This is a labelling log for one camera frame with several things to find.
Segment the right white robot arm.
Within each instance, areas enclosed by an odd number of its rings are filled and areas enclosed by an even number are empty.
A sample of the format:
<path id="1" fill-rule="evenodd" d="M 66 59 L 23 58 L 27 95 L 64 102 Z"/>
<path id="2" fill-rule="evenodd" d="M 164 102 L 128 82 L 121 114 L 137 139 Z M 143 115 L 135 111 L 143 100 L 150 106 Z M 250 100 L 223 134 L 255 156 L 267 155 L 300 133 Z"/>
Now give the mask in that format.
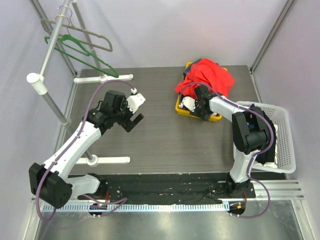
<path id="1" fill-rule="evenodd" d="M 225 190 L 230 197 L 241 196 L 251 183 L 253 163 L 275 160 L 276 128 L 255 104 L 239 105 L 222 94 L 213 93 L 206 85 L 197 86 L 195 95 L 193 113 L 203 119 L 217 113 L 231 122 L 234 163 L 227 175 Z"/>

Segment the yellow plastic tray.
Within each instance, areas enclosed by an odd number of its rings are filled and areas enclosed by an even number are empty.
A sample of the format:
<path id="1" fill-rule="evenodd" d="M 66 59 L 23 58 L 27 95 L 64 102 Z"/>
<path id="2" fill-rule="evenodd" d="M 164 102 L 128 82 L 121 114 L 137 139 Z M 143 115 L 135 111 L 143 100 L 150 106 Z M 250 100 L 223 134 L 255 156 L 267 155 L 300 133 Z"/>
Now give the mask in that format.
<path id="1" fill-rule="evenodd" d="M 200 118 L 198 116 L 192 115 L 191 112 L 187 108 L 185 108 L 185 107 L 180 108 L 179 104 L 180 104 L 180 95 L 178 94 L 176 104 L 175 104 L 175 111 L 177 112 L 177 114 L 184 116 L 184 117 L 190 117 L 190 118 L 195 118 L 195 119 L 200 120 Z M 207 121 L 208 122 L 217 122 L 217 121 L 221 120 L 222 118 L 223 118 L 223 116 L 220 114 L 216 114 L 216 115 L 212 114 Z"/>

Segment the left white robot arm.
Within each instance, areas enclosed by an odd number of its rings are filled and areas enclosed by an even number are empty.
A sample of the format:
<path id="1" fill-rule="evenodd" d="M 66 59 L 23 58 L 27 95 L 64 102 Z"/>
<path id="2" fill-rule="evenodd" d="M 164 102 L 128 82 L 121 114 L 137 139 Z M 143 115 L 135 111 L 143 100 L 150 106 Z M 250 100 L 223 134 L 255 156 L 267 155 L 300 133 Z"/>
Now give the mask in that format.
<path id="1" fill-rule="evenodd" d="M 83 195 L 102 199 L 107 192 L 104 177 L 95 173 L 81 177 L 69 174 L 87 149 L 114 124 L 129 133 L 143 119 L 141 113 L 134 120 L 131 118 L 145 101 L 141 93 L 126 97 L 119 91 L 107 91 L 104 99 L 88 111 L 76 131 L 52 157 L 29 168 L 30 188 L 35 199 L 56 209 L 62 208 L 71 198 Z"/>

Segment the red tank top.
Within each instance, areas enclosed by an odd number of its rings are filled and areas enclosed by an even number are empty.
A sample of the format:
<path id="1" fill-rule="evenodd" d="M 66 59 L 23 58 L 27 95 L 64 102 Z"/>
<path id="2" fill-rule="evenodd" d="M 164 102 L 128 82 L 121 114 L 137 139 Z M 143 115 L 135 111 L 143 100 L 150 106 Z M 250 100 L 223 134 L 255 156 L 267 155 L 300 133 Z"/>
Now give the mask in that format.
<path id="1" fill-rule="evenodd" d="M 200 83 L 206 84 L 216 92 L 228 97 L 236 80 L 219 64 L 208 58 L 202 58 L 201 61 L 191 67 L 190 72 L 177 84 L 175 92 L 197 99 L 195 89 L 200 86 Z"/>

